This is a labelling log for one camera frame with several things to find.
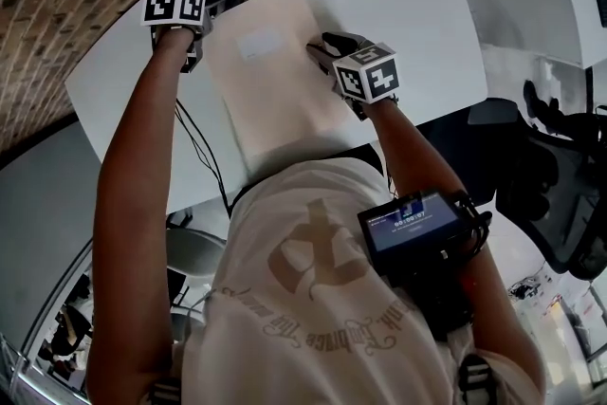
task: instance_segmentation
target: display screen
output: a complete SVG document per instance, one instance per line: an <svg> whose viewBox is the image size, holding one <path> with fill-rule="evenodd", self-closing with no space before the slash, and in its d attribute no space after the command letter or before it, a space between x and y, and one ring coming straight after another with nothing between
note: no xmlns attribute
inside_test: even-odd
<svg viewBox="0 0 607 405"><path fill-rule="evenodd" d="M403 203L396 210L367 220L377 251L407 243L457 220L451 207L437 194Z"/></svg>

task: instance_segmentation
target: cable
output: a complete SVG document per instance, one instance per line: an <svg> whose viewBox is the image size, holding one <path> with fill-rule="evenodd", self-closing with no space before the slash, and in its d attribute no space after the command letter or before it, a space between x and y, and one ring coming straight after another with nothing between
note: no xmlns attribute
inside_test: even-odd
<svg viewBox="0 0 607 405"><path fill-rule="evenodd" d="M212 167L211 162L209 161L209 158L203 151L202 147L200 146L198 141L194 138L194 136L192 135L192 132L190 132L188 126L186 125L186 123L182 117L181 112L183 112L183 114L185 114L185 116L187 117L188 121L190 122L190 124L192 125L194 130L198 133L200 138L202 138L202 141L204 142L205 146L207 147L207 150L209 151L209 154L211 155L211 159L212 159L214 168ZM181 101L179 101L179 99L177 99L177 101L176 101L175 116L177 117L177 119L179 120L179 122L181 123L183 128L185 129L186 133L190 137L190 141L192 142L192 145L194 147L194 150L196 151L196 155L197 155L198 159L200 160L202 165L204 165L207 169L209 169L211 171L211 173L217 180L217 186L219 187L219 192L221 193L221 199L223 200L224 207L226 208L226 212L228 213L228 217L230 217L231 216L230 205L228 204L228 197L226 196L224 180L223 180L223 177L221 176L221 171L219 170L219 164L217 164L217 159L215 159L215 155L212 152L212 148L209 145L209 143L207 142L207 140L205 139L205 136L202 135L202 132L200 131L200 129L198 128L196 123L193 121L192 117L190 116L190 113L188 113L188 110L186 110L186 108L183 106Z"/></svg>

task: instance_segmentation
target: paper sheet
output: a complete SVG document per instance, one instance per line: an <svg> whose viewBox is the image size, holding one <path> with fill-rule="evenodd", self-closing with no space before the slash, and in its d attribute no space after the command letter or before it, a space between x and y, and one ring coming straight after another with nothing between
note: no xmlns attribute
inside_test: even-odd
<svg viewBox="0 0 607 405"><path fill-rule="evenodd" d="M245 156L313 137L351 116L306 54L319 35L305 0L249 0L217 18L203 51Z"/></svg>

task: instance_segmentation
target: white table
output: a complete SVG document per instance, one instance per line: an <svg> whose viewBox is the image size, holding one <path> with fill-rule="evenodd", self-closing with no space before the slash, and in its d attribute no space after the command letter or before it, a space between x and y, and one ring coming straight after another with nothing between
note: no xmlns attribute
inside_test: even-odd
<svg viewBox="0 0 607 405"><path fill-rule="evenodd" d="M342 28L384 42L399 55L404 83L400 107L416 124L485 99L481 50L466 0L308 0L321 30ZM138 76L151 55L149 32L139 25L140 2L84 56L67 91L100 159L120 121ZM267 175L295 160L335 154L377 139L369 120L283 147L242 163L230 116L204 63L182 75L179 98L211 145L226 190L252 175ZM201 166L183 129L175 128L168 212L215 198L212 175Z"/></svg>

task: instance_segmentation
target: white t-shirt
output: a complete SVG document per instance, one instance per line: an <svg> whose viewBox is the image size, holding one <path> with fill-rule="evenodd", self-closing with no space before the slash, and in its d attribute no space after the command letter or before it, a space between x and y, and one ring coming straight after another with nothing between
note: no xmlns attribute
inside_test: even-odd
<svg viewBox="0 0 607 405"><path fill-rule="evenodd" d="M379 172L352 158L296 164L245 194L207 324L185 345L182 402L453 403L462 357L364 252L357 214L390 199ZM517 365L480 354L498 403L542 402Z"/></svg>

